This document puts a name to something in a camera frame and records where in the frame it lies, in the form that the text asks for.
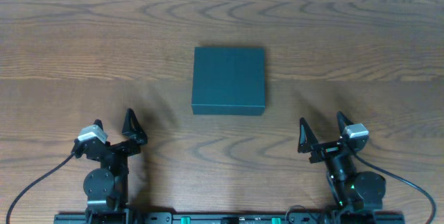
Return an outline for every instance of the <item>black cable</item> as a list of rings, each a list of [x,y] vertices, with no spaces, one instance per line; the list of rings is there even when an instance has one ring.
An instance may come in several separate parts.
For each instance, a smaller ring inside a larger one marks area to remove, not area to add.
[[[34,185],[36,185],[37,183],[39,183],[41,180],[45,179],[48,177],[48,175],[51,175],[52,173],[56,172],[58,169],[60,169],[63,165],[65,165],[72,157],[74,156],[74,154],[70,154],[69,157],[63,161],[61,164],[59,164],[58,166],[56,166],[54,169],[51,169],[51,171],[49,171],[48,173],[42,175],[40,178],[38,178],[37,180],[35,180],[33,183],[29,184],[29,186],[27,186],[25,189],[23,189],[23,191],[21,193],[19,193],[19,195],[14,199],[14,201],[12,202],[11,206],[9,207],[8,213],[6,214],[6,224],[10,224],[10,218],[11,218],[11,214],[12,214],[12,210],[14,209],[15,205],[17,204],[17,202],[20,200],[20,198],[30,189],[32,188]]]
[[[295,209],[295,208],[297,208],[297,207],[300,207],[300,208],[303,208],[305,211],[307,211],[307,213],[316,221],[316,223],[319,223],[319,219],[317,219],[317,218],[314,218],[314,216],[310,213],[310,212],[308,212],[308,210],[304,207],[304,206],[302,206],[302,205],[293,205],[293,206],[291,206],[288,210],[287,210],[287,212],[285,213],[285,220],[287,220],[287,216],[289,215],[289,212],[292,210],[292,209]]]
[[[414,184],[414,183],[412,183],[412,182],[410,182],[410,181],[408,181],[408,180],[405,180],[404,178],[402,178],[402,177],[400,177],[400,176],[398,176],[398,175],[395,175],[395,174],[393,174],[393,173],[390,173],[390,172],[388,172],[387,170],[381,169],[380,167],[375,166],[375,165],[373,165],[373,164],[367,162],[366,160],[360,158],[360,157],[356,154],[356,152],[354,152],[353,149],[351,149],[351,147],[349,147],[349,149],[352,151],[353,156],[354,156],[358,161],[360,161],[361,163],[363,163],[363,164],[369,166],[370,168],[375,169],[375,170],[377,170],[377,171],[379,171],[379,172],[381,172],[381,173],[384,173],[384,174],[386,174],[386,175],[388,175],[388,176],[391,176],[392,178],[395,178],[396,180],[399,180],[399,181],[401,181],[401,182],[403,182],[403,183],[409,185],[410,187],[413,187],[414,189],[418,190],[418,191],[421,192],[423,195],[425,195],[425,196],[429,199],[430,203],[432,204],[432,212],[431,212],[431,214],[430,214],[430,216],[429,216],[429,219],[427,220],[427,222],[426,222],[425,224],[430,224],[430,223],[432,223],[432,221],[433,221],[433,219],[435,218],[435,215],[436,215],[436,203],[435,203],[435,201],[433,200],[432,196],[431,196],[429,193],[427,193],[424,189],[422,189],[422,188],[419,187],[418,185],[416,185],[416,184]]]

